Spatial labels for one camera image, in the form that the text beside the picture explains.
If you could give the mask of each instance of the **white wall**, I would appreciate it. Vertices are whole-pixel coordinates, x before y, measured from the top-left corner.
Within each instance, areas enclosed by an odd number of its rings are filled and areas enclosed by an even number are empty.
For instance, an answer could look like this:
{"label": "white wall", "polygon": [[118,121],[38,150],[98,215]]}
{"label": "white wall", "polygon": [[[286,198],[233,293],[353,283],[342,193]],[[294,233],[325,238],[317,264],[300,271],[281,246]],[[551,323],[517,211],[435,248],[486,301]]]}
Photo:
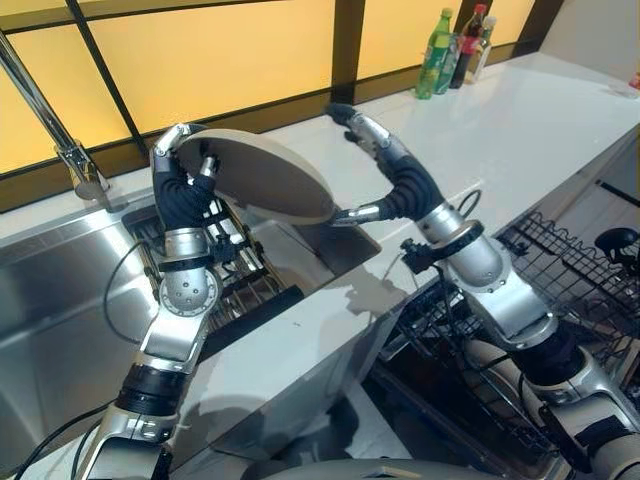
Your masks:
{"label": "white wall", "polygon": [[631,80],[640,57],[638,0],[564,0],[541,51]]}

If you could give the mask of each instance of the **kitchen sink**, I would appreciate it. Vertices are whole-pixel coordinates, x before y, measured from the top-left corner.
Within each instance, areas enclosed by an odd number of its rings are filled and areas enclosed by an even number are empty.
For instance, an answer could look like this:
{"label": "kitchen sink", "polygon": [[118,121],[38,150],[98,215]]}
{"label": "kitchen sink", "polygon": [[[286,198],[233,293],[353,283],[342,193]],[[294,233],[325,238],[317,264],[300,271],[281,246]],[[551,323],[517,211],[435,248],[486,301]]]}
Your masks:
{"label": "kitchen sink", "polygon": [[[115,204],[120,207],[83,212],[0,241],[0,476],[47,434],[118,391],[137,347],[109,329],[101,303],[109,275],[136,239],[152,248],[122,265],[109,314],[120,332],[140,339],[157,311],[150,273],[161,258],[162,236],[152,192]],[[292,226],[224,203],[213,206],[218,221],[207,228],[211,238],[225,233],[243,247],[242,258],[220,271],[223,299],[209,319],[212,333],[201,359],[379,251],[359,228]],[[69,429],[56,445],[87,426]]]}

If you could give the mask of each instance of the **large round plate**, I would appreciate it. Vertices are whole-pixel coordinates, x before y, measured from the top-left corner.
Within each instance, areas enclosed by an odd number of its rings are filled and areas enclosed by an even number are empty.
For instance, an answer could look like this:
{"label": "large round plate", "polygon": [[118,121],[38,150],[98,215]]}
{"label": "large round plate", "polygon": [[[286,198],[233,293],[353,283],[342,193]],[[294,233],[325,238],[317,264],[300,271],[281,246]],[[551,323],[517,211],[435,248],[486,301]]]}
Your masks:
{"label": "large round plate", "polygon": [[205,151],[218,156],[216,193],[232,204],[292,224],[324,222],[334,213],[333,196],[322,175],[273,140],[239,130],[203,130],[179,146],[180,164],[197,174]]}

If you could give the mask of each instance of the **bottle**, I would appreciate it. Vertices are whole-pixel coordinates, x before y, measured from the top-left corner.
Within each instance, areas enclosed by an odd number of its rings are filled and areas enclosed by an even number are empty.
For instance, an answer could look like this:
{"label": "bottle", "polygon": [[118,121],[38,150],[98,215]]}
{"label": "bottle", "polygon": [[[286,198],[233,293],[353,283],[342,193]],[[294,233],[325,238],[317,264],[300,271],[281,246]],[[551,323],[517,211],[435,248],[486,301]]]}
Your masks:
{"label": "bottle", "polygon": [[440,75],[436,82],[436,88],[433,93],[436,95],[442,95],[449,89],[449,84],[453,78],[453,72],[458,64],[458,57],[460,57],[460,45],[458,44],[460,35],[452,33],[449,35],[449,47],[447,54],[442,62],[442,68],[440,69]]}
{"label": "bottle", "polygon": [[478,39],[482,35],[482,20],[487,6],[478,3],[473,9],[473,17],[462,29],[462,46],[460,48],[460,58],[453,72],[453,78],[449,88],[460,88],[464,82],[465,73],[469,67],[469,61],[475,52]]}
{"label": "bottle", "polygon": [[421,99],[429,99],[433,95],[442,69],[442,63],[447,55],[449,48],[448,33],[440,33],[436,35],[435,43],[431,49],[429,58],[425,58],[425,62],[420,69],[420,77],[418,85],[416,85],[416,97]]}
{"label": "bottle", "polygon": [[468,83],[476,83],[480,78],[482,69],[487,63],[487,58],[489,58],[489,53],[491,53],[491,34],[497,21],[496,17],[486,17],[482,22],[482,37],[480,38],[480,42],[478,42],[475,53],[476,66],[474,69],[473,62],[471,62],[471,69],[467,72],[465,78],[465,81]]}
{"label": "bottle", "polygon": [[436,38],[439,34],[449,34],[449,32],[451,31],[449,27],[449,21],[452,15],[453,10],[451,10],[450,8],[443,8],[442,12],[440,13],[440,20],[438,21],[436,28],[429,36],[429,41],[427,42],[427,50],[424,52],[424,60],[422,62],[422,67],[420,68],[420,73],[418,74],[418,83],[416,84],[416,97],[418,98],[427,98],[424,96],[424,86],[421,85],[421,81],[425,78],[426,68],[429,64],[429,58],[431,57],[431,53],[433,52],[433,46],[436,42]]}

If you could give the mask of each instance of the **yellow window pane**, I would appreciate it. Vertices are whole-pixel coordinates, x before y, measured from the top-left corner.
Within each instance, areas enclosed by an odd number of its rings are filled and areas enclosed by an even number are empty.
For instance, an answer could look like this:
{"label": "yellow window pane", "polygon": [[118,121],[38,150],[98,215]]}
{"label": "yellow window pane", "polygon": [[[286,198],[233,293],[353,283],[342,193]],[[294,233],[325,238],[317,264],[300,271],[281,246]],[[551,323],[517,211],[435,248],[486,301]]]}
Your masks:
{"label": "yellow window pane", "polygon": [[17,33],[9,40],[74,138],[94,146],[130,136],[77,27]]}
{"label": "yellow window pane", "polygon": [[0,0],[0,28],[42,25],[71,20],[64,0]]}
{"label": "yellow window pane", "polygon": [[489,15],[498,19],[491,43],[503,45],[518,40],[535,0],[493,0]]}
{"label": "yellow window pane", "polygon": [[143,132],[329,87],[334,0],[90,22]]}
{"label": "yellow window pane", "polygon": [[0,173],[55,156],[53,141],[0,68]]}
{"label": "yellow window pane", "polygon": [[367,0],[358,78],[421,63],[442,9],[453,9],[453,29],[461,3],[462,0]]}

